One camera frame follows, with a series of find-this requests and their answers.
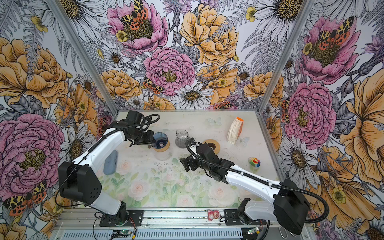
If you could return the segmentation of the blue glass dripper cone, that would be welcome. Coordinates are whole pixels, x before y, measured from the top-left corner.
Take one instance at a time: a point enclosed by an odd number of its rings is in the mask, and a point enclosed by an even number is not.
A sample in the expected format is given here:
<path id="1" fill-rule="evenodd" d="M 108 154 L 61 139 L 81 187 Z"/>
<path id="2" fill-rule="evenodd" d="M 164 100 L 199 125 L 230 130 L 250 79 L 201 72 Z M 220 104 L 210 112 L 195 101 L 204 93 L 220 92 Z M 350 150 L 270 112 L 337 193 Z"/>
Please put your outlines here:
<path id="1" fill-rule="evenodd" d="M 153 138 L 154 142 L 151 143 L 151 146 L 156 150 L 165 148 L 169 142 L 168 136 L 162 132 L 154 133 Z"/>

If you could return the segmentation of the coffee filter pack orange top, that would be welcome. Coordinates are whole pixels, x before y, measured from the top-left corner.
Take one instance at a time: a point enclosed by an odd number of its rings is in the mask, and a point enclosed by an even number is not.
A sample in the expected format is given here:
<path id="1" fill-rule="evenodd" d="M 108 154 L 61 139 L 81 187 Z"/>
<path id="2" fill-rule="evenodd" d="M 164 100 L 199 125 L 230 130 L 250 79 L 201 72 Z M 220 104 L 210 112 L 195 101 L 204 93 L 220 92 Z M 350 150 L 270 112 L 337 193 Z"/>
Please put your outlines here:
<path id="1" fill-rule="evenodd" d="M 236 117 L 234 121 L 232 122 L 228 134 L 227 134 L 227 142 L 234 145 L 236 141 L 238 140 L 242 129 L 243 129 L 244 120 Z"/>

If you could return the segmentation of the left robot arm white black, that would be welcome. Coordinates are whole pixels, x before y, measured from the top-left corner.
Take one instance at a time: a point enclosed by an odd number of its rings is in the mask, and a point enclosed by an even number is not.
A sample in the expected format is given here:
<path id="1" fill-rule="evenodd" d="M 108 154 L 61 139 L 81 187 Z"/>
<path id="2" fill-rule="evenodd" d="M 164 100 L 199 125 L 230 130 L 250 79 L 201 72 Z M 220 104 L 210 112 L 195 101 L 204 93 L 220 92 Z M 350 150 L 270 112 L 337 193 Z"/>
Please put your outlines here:
<path id="1" fill-rule="evenodd" d="M 150 125 L 160 120 L 160 115 L 144 116 L 129 111 L 120 121 L 113 121 L 88 150 L 72 162 L 64 162 L 58 168 L 58 195 L 101 212 L 111 224 L 121 226 L 129 219 L 126 204 L 105 193 L 97 172 L 107 158 L 122 143 L 150 145 L 155 142 Z"/>

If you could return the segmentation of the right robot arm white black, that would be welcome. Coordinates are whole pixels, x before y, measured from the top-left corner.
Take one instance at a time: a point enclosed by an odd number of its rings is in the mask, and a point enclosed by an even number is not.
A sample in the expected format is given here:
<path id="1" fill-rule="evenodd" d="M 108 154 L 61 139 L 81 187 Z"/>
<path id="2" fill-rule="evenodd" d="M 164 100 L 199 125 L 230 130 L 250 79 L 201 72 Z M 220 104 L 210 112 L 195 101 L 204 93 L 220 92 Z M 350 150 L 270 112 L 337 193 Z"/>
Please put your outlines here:
<path id="1" fill-rule="evenodd" d="M 215 181 L 246 190 L 266 202 L 260 206 L 254 200 L 243 199 L 236 217 L 242 224 L 265 220 L 278 222 L 293 234 L 302 233 L 309 203 L 302 193 L 294 190 L 296 185 L 292 181 L 273 181 L 252 174 L 229 160 L 220 159 L 207 143 L 190 139 L 185 145 L 190 156 L 180 162 L 187 172 L 201 168 Z"/>

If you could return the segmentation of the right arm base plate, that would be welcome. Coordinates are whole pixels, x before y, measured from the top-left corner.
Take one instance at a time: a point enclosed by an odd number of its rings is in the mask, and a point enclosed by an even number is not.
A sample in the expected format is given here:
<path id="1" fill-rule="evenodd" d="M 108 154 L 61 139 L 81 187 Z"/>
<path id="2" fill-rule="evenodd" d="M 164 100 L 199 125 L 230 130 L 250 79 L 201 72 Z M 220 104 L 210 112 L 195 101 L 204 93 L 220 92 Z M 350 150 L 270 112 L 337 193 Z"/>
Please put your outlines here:
<path id="1" fill-rule="evenodd" d="M 224 209 L 224 219 L 226 226 L 265 226 L 266 220 L 251 220 L 249 224 L 243 223 L 239 218 L 237 209 Z"/>

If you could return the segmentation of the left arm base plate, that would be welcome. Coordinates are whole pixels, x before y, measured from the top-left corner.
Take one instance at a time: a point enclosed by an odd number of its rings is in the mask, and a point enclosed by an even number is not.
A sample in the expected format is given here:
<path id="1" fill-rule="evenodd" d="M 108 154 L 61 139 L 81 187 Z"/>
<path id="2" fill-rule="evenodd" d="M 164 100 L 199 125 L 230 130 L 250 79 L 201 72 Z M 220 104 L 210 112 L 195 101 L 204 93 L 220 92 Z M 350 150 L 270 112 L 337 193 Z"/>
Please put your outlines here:
<path id="1" fill-rule="evenodd" d="M 126 210 L 126 213 L 106 215 L 101 218 L 100 227 L 140 227 L 143 221 L 144 210 Z"/>

